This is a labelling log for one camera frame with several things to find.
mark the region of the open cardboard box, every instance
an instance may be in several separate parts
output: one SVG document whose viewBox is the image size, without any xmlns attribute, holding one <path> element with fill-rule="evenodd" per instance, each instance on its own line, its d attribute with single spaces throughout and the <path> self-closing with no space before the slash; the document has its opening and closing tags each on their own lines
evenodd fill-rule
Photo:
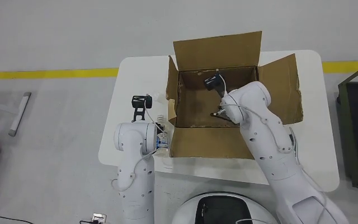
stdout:
<svg viewBox="0 0 358 224">
<path fill-rule="evenodd" d="M 175 126 L 172 157 L 253 158 L 233 123 L 210 116 L 220 97 L 204 80 L 219 69 L 228 92 L 262 82 L 271 94 L 268 107 L 284 124 L 303 120 L 301 94 L 292 54 L 258 66 L 262 32 L 174 42 L 178 69 L 169 56 L 168 120 Z"/>
</svg>

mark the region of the table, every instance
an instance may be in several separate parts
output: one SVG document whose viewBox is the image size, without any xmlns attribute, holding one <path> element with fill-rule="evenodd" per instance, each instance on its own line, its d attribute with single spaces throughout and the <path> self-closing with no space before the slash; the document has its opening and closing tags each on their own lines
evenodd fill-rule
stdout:
<svg viewBox="0 0 358 224">
<path fill-rule="evenodd" d="M 330 192 L 338 187 L 340 179 L 321 57 L 311 50 L 261 52 L 259 65 L 293 53 L 296 54 L 304 120 L 289 126 L 298 139 L 300 162 L 320 187 Z M 133 118 L 132 96 L 165 94 L 167 76 L 168 56 L 126 58 L 121 62 L 98 153 L 101 163 L 117 166 L 123 159 L 114 147 L 113 135 L 117 124 Z M 166 116 L 167 105 L 154 101 L 149 112 L 154 118 L 159 114 Z M 156 171 L 160 172 L 268 184 L 255 160 L 170 158 L 167 151 L 157 152 L 154 160 Z"/>
</svg>

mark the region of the black bracket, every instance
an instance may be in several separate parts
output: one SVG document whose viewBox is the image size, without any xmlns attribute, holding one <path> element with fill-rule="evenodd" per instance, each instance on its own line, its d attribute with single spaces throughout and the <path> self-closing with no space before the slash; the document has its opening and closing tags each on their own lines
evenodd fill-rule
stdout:
<svg viewBox="0 0 358 224">
<path fill-rule="evenodd" d="M 214 76 L 204 80 L 204 86 L 209 91 L 215 89 L 221 98 L 224 97 L 225 84 L 218 70 L 216 70 L 216 74 Z"/>
<path fill-rule="evenodd" d="M 145 120 L 145 108 L 150 109 L 152 108 L 153 99 L 151 96 L 133 96 L 132 97 L 132 107 L 134 110 L 134 116 L 132 122 L 136 121 L 137 116 L 141 116 L 141 120 Z"/>
</svg>

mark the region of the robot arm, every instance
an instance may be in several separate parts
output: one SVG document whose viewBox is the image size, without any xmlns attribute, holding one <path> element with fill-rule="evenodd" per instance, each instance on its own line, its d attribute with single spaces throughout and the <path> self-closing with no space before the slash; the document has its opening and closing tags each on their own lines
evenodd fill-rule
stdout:
<svg viewBox="0 0 358 224">
<path fill-rule="evenodd" d="M 275 192 L 282 223 L 348 223 L 304 173 L 282 121 L 267 108 L 271 97 L 262 83 L 251 82 L 225 93 L 221 102 L 220 113 L 240 124 L 241 135 Z"/>
<path fill-rule="evenodd" d="M 150 96 L 134 96 L 132 123 L 116 127 L 114 142 L 122 151 L 118 165 L 118 188 L 124 224 L 154 224 L 154 158 L 157 127 L 144 121 L 146 108 L 151 108 Z"/>
</svg>

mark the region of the yellow floor stripe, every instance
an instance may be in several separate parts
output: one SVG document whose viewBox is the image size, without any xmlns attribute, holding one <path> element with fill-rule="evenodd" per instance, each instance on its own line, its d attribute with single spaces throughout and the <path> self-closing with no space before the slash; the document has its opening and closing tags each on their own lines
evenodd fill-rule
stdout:
<svg viewBox="0 0 358 224">
<path fill-rule="evenodd" d="M 0 79 L 15 78 L 95 78 L 117 77 L 118 68 L 53 70 L 32 72 L 0 72 Z"/>
<path fill-rule="evenodd" d="M 358 71 L 358 62 L 323 62 L 324 73 L 354 73 Z M 96 68 L 76 70 L 53 70 L 31 72 L 0 72 L 0 79 L 15 78 L 101 78 L 116 77 L 118 68 Z"/>
<path fill-rule="evenodd" d="M 323 73 L 354 73 L 358 62 L 322 62 Z"/>
</svg>

